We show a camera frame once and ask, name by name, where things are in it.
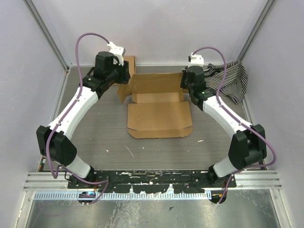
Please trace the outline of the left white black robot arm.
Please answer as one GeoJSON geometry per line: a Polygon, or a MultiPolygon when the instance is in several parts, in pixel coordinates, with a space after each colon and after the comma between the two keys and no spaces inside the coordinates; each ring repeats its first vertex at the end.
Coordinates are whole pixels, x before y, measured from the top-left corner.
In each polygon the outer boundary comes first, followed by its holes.
{"type": "Polygon", "coordinates": [[[76,94],[48,126],[39,126],[36,134],[41,155],[50,166],[54,178],[64,169],[88,189],[97,184],[95,170],[78,155],[71,142],[72,135],[87,111],[101,96],[116,84],[127,84],[130,79],[129,64],[124,60],[124,49],[101,51],[95,65],[85,77],[80,78],[76,94]]]}

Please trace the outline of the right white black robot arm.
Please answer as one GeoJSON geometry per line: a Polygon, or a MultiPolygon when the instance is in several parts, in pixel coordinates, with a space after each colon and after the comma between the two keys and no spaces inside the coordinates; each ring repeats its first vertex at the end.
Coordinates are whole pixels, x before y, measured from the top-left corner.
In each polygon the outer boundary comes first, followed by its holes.
{"type": "Polygon", "coordinates": [[[185,67],[180,87],[188,90],[192,103],[210,115],[231,138],[228,156],[208,169],[208,181],[213,187],[222,186],[226,176],[266,158],[266,143],[253,133],[265,137],[264,128],[250,124],[225,107],[222,99],[216,97],[216,90],[207,87],[201,66],[185,67]]]}

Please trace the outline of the aluminium front rail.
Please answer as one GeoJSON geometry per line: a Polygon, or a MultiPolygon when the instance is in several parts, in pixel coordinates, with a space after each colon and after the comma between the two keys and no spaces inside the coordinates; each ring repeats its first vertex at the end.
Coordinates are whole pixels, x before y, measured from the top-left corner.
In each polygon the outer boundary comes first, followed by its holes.
{"type": "MultiPolygon", "coordinates": [[[[54,179],[50,172],[30,172],[27,176],[25,190],[67,190],[70,175],[59,173],[54,179]]],[[[276,171],[248,170],[232,176],[237,189],[281,189],[281,183],[276,171]]]]}

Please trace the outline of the right aluminium corner post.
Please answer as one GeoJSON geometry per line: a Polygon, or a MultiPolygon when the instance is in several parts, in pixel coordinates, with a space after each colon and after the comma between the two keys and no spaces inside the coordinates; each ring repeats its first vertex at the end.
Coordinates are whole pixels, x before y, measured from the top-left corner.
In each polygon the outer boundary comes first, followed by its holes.
{"type": "Polygon", "coordinates": [[[277,0],[267,0],[264,7],[262,8],[261,12],[259,13],[238,57],[237,61],[243,61],[244,57],[246,56],[247,52],[249,51],[251,45],[253,44],[255,38],[257,37],[258,33],[260,32],[263,24],[265,23],[267,17],[269,16],[272,8],[277,3],[277,0]]]}

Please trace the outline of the aluminium corner post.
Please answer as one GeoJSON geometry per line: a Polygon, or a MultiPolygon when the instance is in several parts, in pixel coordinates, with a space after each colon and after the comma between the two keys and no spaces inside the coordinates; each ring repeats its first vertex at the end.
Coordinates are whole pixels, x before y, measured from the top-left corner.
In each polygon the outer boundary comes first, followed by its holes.
{"type": "Polygon", "coordinates": [[[63,54],[61,53],[58,45],[56,44],[50,30],[48,29],[48,26],[46,25],[43,17],[41,16],[41,13],[37,9],[34,1],[32,0],[24,0],[23,1],[28,8],[29,12],[31,13],[34,21],[37,23],[40,31],[42,32],[44,38],[46,39],[47,43],[50,45],[53,53],[59,60],[61,66],[65,69],[66,72],[69,71],[71,64],[68,64],[66,60],[63,57],[63,54]]]}
{"type": "Polygon", "coordinates": [[[246,56],[247,52],[249,51],[251,45],[253,44],[255,38],[257,37],[258,33],[260,32],[263,24],[265,23],[267,17],[269,16],[272,8],[277,3],[277,0],[267,0],[264,7],[262,8],[261,12],[259,13],[238,57],[237,61],[243,61],[244,57],[246,56]]]}

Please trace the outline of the left aluminium corner post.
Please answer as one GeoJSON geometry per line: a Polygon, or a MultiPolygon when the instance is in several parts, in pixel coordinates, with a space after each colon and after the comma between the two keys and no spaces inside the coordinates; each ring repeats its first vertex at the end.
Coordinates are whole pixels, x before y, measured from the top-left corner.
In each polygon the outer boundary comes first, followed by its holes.
{"type": "Polygon", "coordinates": [[[24,0],[23,1],[28,8],[29,12],[31,13],[34,21],[37,23],[40,31],[42,32],[44,38],[46,39],[47,43],[50,45],[53,53],[59,60],[61,66],[65,69],[66,72],[69,71],[71,64],[68,64],[66,60],[63,57],[63,54],[61,53],[58,45],[56,44],[50,30],[48,29],[48,26],[46,25],[43,17],[41,16],[41,13],[37,9],[34,1],[32,0],[24,0]]]}

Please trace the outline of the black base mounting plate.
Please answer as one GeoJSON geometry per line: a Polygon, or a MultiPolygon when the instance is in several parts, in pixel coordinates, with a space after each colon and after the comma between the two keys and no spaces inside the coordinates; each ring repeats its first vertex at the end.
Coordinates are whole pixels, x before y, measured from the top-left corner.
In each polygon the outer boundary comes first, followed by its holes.
{"type": "Polygon", "coordinates": [[[173,193],[204,193],[208,188],[236,187],[234,178],[225,176],[211,180],[209,173],[201,170],[163,170],[163,171],[95,171],[95,182],[108,181],[108,183],[89,185],[74,176],[65,177],[69,189],[95,189],[105,193],[166,193],[169,188],[173,193]]]}

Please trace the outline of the folded brown cardboard box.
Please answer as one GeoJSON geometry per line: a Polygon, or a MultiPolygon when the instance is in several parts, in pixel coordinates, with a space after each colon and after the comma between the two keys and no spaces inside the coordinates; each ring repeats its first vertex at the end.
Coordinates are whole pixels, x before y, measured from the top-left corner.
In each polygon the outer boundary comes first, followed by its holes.
{"type": "Polygon", "coordinates": [[[130,76],[132,77],[132,75],[135,73],[136,70],[136,66],[135,66],[135,56],[124,56],[124,61],[128,61],[129,62],[129,73],[130,76]]]}

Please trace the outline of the brown cardboard box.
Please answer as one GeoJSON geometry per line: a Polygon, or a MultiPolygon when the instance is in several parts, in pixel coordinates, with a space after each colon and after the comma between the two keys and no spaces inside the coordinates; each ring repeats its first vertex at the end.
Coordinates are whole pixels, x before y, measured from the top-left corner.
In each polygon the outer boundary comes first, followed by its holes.
{"type": "Polygon", "coordinates": [[[135,73],[136,70],[136,66],[135,66],[135,56],[124,56],[124,61],[128,61],[129,62],[129,73],[130,76],[132,77],[132,75],[135,73]]]}
{"type": "Polygon", "coordinates": [[[135,139],[183,138],[193,131],[182,73],[133,74],[117,94],[127,106],[127,128],[135,139]]]}

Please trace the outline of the striped black white cloth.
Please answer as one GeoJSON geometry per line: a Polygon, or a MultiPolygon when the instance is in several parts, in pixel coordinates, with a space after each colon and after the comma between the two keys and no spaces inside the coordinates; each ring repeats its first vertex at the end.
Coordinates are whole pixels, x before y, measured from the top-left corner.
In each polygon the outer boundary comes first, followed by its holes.
{"type": "MultiPolygon", "coordinates": [[[[206,86],[217,90],[224,76],[224,66],[216,66],[208,64],[204,71],[206,86]]],[[[248,75],[244,65],[240,61],[230,61],[227,63],[227,73],[220,92],[224,96],[228,96],[238,105],[244,98],[247,91],[248,75]]]]}

